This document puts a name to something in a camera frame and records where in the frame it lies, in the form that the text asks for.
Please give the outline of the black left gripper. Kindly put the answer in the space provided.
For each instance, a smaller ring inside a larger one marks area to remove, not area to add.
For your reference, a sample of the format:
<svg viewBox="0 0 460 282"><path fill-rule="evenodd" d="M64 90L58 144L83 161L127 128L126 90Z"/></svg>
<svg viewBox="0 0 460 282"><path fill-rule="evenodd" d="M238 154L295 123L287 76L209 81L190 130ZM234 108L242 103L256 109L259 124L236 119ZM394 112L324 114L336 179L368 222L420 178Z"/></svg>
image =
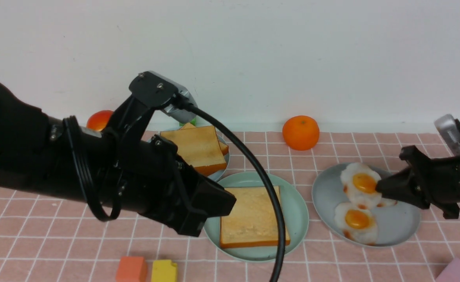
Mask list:
<svg viewBox="0 0 460 282"><path fill-rule="evenodd" d="M117 165L126 187L122 207L161 223L180 235L198 237L208 218L228 216L236 197L197 172L171 141L122 138Z"/></svg>

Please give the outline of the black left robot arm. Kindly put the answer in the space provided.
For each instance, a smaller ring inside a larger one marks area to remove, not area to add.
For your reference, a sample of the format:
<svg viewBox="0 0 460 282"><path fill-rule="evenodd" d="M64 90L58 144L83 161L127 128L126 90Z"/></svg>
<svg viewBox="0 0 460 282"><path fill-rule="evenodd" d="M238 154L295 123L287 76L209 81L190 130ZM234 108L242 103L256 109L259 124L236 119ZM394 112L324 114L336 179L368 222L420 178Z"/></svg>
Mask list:
<svg viewBox="0 0 460 282"><path fill-rule="evenodd" d="M143 134L157 110L179 122L195 116L187 89L142 72L101 132L75 116L56 119L0 83L0 187L86 203L99 221L136 212L185 236L230 214L236 198L197 172L172 141Z"/></svg>

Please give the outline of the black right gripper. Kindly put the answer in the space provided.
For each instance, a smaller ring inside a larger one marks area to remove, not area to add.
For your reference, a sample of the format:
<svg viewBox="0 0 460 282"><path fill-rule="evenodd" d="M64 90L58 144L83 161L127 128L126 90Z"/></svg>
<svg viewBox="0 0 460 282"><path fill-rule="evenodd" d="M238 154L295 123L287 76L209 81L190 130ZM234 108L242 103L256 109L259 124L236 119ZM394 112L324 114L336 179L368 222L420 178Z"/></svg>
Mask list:
<svg viewBox="0 0 460 282"><path fill-rule="evenodd" d="M383 198L429 209L434 205L444 219L460 216L460 153L432 159L416 146L405 146L399 155L408 167L378 181Z"/></svg>

